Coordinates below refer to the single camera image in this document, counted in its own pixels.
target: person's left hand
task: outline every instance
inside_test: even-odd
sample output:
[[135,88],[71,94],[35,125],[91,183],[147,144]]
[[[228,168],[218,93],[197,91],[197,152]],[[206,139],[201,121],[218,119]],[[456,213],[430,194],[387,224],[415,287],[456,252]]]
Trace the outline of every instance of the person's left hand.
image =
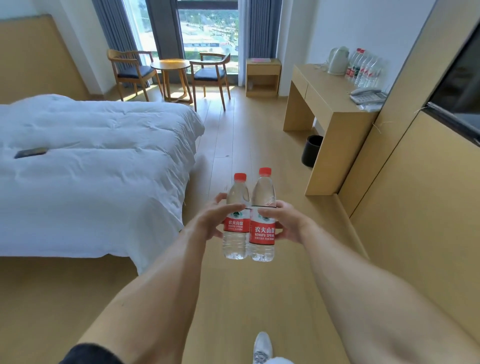
[[216,227],[223,222],[228,214],[242,211],[246,208],[244,204],[219,205],[220,201],[226,198],[226,193],[219,193],[213,201],[207,202],[205,207],[191,221],[191,223],[195,224],[196,229],[206,235],[207,240],[214,236],[222,238],[223,233]]

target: white kettle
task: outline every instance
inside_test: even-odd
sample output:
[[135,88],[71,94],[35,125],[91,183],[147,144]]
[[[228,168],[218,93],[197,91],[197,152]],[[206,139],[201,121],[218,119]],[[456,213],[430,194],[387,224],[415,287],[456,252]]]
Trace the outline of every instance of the white kettle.
[[333,48],[328,56],[328,73],[343,76],[348,67],[348,48]]

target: desk drawer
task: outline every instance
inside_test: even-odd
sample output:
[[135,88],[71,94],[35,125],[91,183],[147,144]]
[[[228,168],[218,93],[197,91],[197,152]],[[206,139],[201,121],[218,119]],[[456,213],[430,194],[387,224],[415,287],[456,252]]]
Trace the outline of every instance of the desk drawer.
[[330,124],[330,119],[333,115],[332,110],[311,86],[308,86],[307,88],[307,93],[305,94],[305,102],[307,103],[310,110],[312,110],[312,113],[317,118],[323,130],[326,132],[328,124]]
[[300,95],[305,98],[308,82],[303,78],[297,66],[293,66],[292,82],[297,87]]
[[280,74],[279,64],[249,64],[247,65],[247,75],[269,75]]

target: hand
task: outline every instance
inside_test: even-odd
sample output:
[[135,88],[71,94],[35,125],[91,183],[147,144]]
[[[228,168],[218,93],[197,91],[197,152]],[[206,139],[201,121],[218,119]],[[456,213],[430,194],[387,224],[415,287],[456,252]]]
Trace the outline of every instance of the hand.
[[206,234],[206,240],[214,236],[223,238],[223,233],[216,227],[225,220],[228,214],[246,208],[244,204],[219,205],[220,201],[226,198],[226,193],[219,193],[213,201],[207,202],[205,207],[192,220],[197,229]]
[[283,231],[275,235],[276,240],[288,239],[301,243],[300,231],[302,227],[312,222],[310,218],[297,211],[291,204],[281,200],[277,200],[276,208],[259,208],[258,213],[277,220],[275,227],[283,229]]

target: mobile phone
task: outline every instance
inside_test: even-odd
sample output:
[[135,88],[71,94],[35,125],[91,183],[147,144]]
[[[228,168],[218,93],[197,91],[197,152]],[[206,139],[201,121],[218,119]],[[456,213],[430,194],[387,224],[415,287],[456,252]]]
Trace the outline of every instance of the mobile phone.
[[25,149],[15,154],[15,159],[31,157],[31,156],[40,156],[42,154],[45,154],[46,152],[48,152],[48,148]]

